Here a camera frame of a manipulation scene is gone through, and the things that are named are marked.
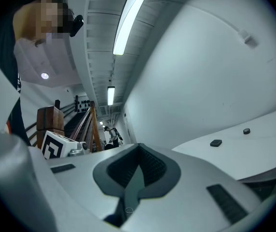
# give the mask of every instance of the ceiling light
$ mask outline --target ceiling light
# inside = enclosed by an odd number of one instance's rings
[[[114,40],[113,54],[123,55],[128,36],[144,0],[127,0]]]
[[[48,75],[48,73],[44,72],[44,73],[41,73],[41,77],[42,77],[42,79],[48,79],[49,75]]]
[[[108,106],[113,105],[114,90],[115,90],[115,86],[108,87]]]

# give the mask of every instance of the dark hair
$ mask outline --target dark hair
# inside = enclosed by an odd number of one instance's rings
[[[23,2],[23,5],[38,1],[40,0],[20,0]],[[62,4],[62,26],[57,27],[57,33],[65,33],[69,32],[69,29],[72,27],[72,23],[74,20],[74,13],[73,11],[69,8],[68,4],[66,3],[65,0],[52,0],[52,2]],[[40,39],[35,42],[35,46],[37,47],[41,43],[45,42],[45,40]]]

